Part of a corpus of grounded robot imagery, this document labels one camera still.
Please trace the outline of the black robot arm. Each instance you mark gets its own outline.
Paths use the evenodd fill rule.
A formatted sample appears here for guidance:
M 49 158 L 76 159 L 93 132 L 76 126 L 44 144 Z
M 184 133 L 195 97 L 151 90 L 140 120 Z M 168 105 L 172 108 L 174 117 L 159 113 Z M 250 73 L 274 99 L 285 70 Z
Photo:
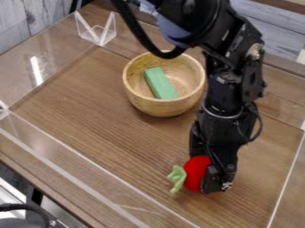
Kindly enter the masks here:
M 230 0 L 156 0 L 159 28 L 182 48 L 206 58 L 207 94 L 190 129 L 184 187 L 226 191 L 234 181 L 239 148 L 262 132 L 255 100 L 263 96 L 262 35 Z

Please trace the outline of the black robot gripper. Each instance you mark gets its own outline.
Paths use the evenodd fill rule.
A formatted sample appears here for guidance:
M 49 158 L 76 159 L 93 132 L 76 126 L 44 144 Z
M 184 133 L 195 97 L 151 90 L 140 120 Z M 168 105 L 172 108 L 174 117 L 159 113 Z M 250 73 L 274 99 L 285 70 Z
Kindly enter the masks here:
M 213 165 L 206 167 L 202 178 L 202 192 L 209 194 L 226 191 L 233 186 L 237 171 L 237 152 L 254 141 L 259 132 L 253 134 L 259 113 L 254 103 L 247 104 L 231 117 L 217 116 L 204 106 L 190 128 L 190 157 L 209 156 Z

